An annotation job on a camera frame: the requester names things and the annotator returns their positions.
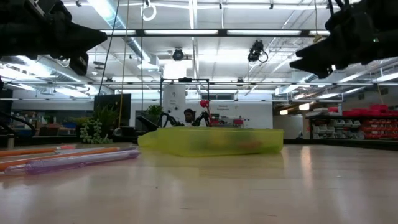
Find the translucent yellow bin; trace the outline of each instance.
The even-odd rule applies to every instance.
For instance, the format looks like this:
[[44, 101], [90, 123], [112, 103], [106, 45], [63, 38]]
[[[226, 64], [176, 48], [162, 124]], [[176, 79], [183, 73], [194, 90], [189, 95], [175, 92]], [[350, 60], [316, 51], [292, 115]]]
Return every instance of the translucent yellow bin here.
[[283, 135], [278, 129], [172, 127], [140, 136], [138, 144], [186, 157], [277, 153]]

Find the security camera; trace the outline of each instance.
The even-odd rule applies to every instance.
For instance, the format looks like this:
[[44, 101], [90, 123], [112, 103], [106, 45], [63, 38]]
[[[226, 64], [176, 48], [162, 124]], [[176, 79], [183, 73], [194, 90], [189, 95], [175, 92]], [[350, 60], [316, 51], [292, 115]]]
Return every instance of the security camera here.
[[182, 52], [182, 49], [178, 48], [174, 50], [173, 53], [173, 60], [175, 61], [181, 61], [184, 59], [184, 53]]

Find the potted plant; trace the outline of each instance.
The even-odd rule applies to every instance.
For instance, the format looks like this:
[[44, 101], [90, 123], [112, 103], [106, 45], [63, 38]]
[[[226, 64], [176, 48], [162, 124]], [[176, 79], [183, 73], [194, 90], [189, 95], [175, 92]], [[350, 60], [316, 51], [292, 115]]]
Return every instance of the potted plant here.
[[90, 117], [72, 118], [72, 121], [76, 124], [76, 136], [80, 136], [80, 128], [83, 127], [84, 123], [87, 123]]
[[147, 119], [157, 124], [163, 108], [160, 105], [150, 105], [146, 110]]
[[83, 143], [104, 144], [112, 142], [108, 138], [108, 133], [118, 117], [119, 113], [113, 107], [98, 106], [94, 110], [93, 118], [85, 122], [80, 129], [80, 137]]

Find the person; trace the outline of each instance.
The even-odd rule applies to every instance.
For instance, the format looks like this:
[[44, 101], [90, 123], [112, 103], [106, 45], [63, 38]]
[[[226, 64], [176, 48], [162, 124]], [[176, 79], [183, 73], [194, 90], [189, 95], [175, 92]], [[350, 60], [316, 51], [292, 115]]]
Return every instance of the person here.
[[184, 111], [184, 115], [185, 115], [185, 126], [192, 126], [192, 122], [195, 121], [195, 112], [193, 112], [192, 109], [186, 109]]

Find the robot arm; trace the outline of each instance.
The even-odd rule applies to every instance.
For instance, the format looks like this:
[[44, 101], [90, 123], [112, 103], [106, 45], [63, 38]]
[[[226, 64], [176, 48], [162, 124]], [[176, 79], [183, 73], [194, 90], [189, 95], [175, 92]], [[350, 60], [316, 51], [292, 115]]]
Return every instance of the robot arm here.
[[197, 119], [195, 119], [195, 121], [192, 123], [192, 126], [199, 127], [200, 126], [200, 122], [203, 119], [206, 122], [206, 126], [209, 127], [210, 126], [209, 114], [206, 111], [202, 112], [201, 115]]
[[353, 63], [366, 65], [373, 60], [398, 56], [398, 1], [362, 0], [342, 4], [325, 27], [330, 32], [325, 40], [296, 52], [300, 60], [292, 68], [326, 78], [336, 69]]
[[70, 59], [78, 75], [86, 75], [86, 52], [107, 39], [104, 32], [74, 24], [61, 0], [0, 0], [0, 30], [0, 58]]

